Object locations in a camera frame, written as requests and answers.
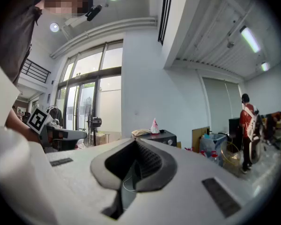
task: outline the fluorescent tube light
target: fluorescent tube light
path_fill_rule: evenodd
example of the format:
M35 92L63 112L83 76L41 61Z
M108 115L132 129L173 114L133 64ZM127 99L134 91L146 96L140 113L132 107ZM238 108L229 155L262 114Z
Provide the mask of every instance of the fluorescent tube light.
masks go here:
M261 64L261 68L262 68L262 70L265 72L265 71L267 71L268 70L268 63L267 62L264 62L264 63L262 63Z
M243 37L245 38L245 40L247 40L248 44L251 46L251 48L253 49L253 51L255 53L260 51L260 46L258 45L255 37L253 36L253 34L251 33L250 29L248 29L246 26L243 26L243 28L240 30L241 34L243 35Z

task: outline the metal railing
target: metal railing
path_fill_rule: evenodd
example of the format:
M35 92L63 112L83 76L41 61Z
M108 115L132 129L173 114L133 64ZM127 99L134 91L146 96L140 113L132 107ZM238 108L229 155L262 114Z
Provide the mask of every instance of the metal railing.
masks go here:
M48 75L51 73L29 59L26 59L21 72L43 83L46 83Z
M163 45L165 31L168 25L171 2L172 0L163 0L163 10L161 15L159 35L158 35L158 42L160 42L162 45Z

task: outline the black shirt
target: black shirt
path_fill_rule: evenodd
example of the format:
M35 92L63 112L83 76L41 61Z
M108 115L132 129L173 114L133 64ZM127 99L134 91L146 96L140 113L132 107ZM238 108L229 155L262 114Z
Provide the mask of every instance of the black shirt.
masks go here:
M2 0L0 3L0 66L16 85L30 52L34 23L42 14L41 0Z

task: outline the person's arm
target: person's arm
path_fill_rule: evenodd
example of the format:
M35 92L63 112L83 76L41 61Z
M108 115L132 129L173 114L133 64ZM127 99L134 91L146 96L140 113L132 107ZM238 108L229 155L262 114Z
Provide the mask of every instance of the person's arm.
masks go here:
M240 113L239 125L244 128L245 127L245 119L244 119L244 110Z
M13 109L9 112L5 125L7 128L22 134L28 141L40 143L37 133L33 132L30 127L24 124L17 117Z

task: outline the water bottle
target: water bottle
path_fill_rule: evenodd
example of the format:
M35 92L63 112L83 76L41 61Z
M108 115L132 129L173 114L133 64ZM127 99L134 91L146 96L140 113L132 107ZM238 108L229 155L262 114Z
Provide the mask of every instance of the water bottle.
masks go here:
M211 151L211 157L209 159L210 159L210 161L213 161L217 165L219 164L219 157L216 154L216 151Z

